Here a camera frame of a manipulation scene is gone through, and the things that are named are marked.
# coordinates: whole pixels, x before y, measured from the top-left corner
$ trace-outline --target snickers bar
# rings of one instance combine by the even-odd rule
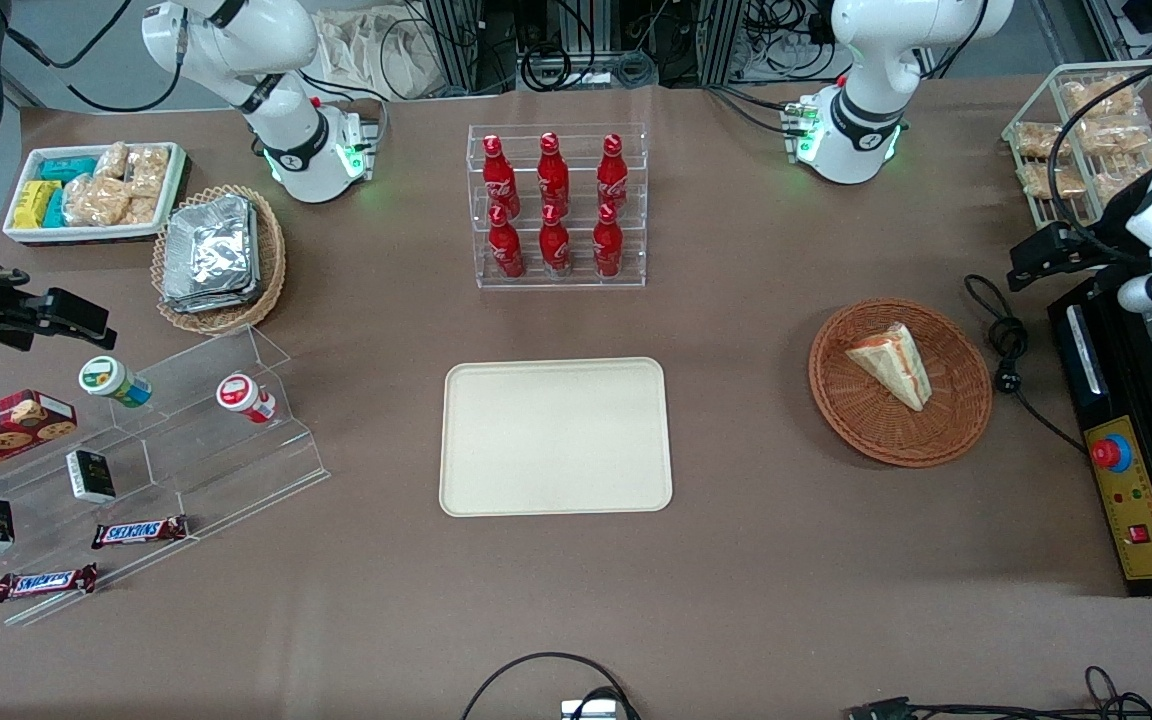
[[[173,515],[172,518],[145,520],[141,523],[122,525],[96,525],[96,538],[92,550],[105,547],[106,544],[131,544],[137,541],[173,541],[183,538],[189,532],[184,515]]]
[[[0,602],[54,592],[83,591],[90,593],[93,589],[96,589],[94,562],[78,570],[65,570],[65,573],[41,575],[13,575],[8,573],[0,579]]]

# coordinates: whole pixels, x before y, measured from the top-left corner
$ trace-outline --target red emergency stop button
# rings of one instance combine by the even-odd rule
[[[1092,464],[1105,468],[1112,473],[1122,473],[1132,465],[1132,446],[1120,434],[1108,434],[1098,439],[1087,450],[1092,455]]]

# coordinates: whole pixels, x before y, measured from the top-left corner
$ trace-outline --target round wicker basket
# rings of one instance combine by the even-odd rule
[[[282,295],[283,281],[287,279],[287,247],[283,242],[283,228],[279,227],[278,218],[274,218],[274,210],[270,203],[265,202],[260,194],[247,187],[223,184],[210,187],[207,190],[187,197],[180,206],[200,205],[203,202],[212,202],[221,195],[242,195],[251,200],[256,206],[256,242],[260,248],[260,278],[265,288],[262,296],[250,305],[220,306],[218,310],[206,310],[202,313],[187,314],[177,313],[159,301],[159,314],[168,319],[168,323],[183,331],[191,331],[202,334],[223,334],[242,325],[256,325],[270,314],[274,309],[278,296]],[[166,228],[159,230],[159,237],[154,241],[154,263],[150,265],[150,281],[154,283],[154,290],[162,296],[162,256],[166,243]]]
[[[904,323],[918,343],[932,397],[916,414],[846,355],[847,348]],[[980,353],[945,314],[908,300],[865,300],[838,310],[817,333],[808,361],[812,396],[856,450],[904,468],[955,460],[984,433],[993,406]]]

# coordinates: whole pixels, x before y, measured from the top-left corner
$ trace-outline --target aluminum foil package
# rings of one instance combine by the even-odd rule
[[[256,207],[225,195],[172,214],[166,232],[162,301],[177,313],[244,305],[260,296]]]

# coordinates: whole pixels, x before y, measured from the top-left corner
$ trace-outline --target clear acrylic rack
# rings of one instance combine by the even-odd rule
[[[275,369],[288,356],[251,327],[210,341],[142,370],[154,395],[128,409],[109,402],[113,427],[65,438],[3,462],[0,498],[12,503],[15,543],[0,552],[6,573],[73,570],[97,563],[96,593],[156,562],[205,541],[257,511],[329,477],[305,424],[291,415]],[[217,386],[247,373],[273,395],[276,412],[264,424],[221,409]],[[74,498],[65,455],[99,452],[109,462],[116,500],[93,505]],[[92,550],[97,524],[188,516],[189,535]],[[69,607],[77,592],[6,602],[3,622],[29,624]]]
[[[555,132],[563,159],[571,170],[571,209],[563,226],[571,236],[573,273],[550,278],[544,272],[538,242],[540,233],[540,187],[536,165],[540,161],[540,136]],[[621,209],[621,232],[626,245],[621,272],[614,278],[594,273],[593,230],[598,223],[598,164],[602,138],[621,136],[621,158],[630,170],[626,181],[626,205]],[[500,137],[503,156],[513,165],[522,211],[513,220],[522,241],[526,274],[507,278],[492,258],[488,243],[488,191],[483,182],[486,159],[483,138]],[[473,273],[484,290],[555,290],[556,288],[628,288],[649,281],[649,129],[644,123],[588,123],[535,126],[470,126],[465,151],[470,191],[470,232],[473,236]]]

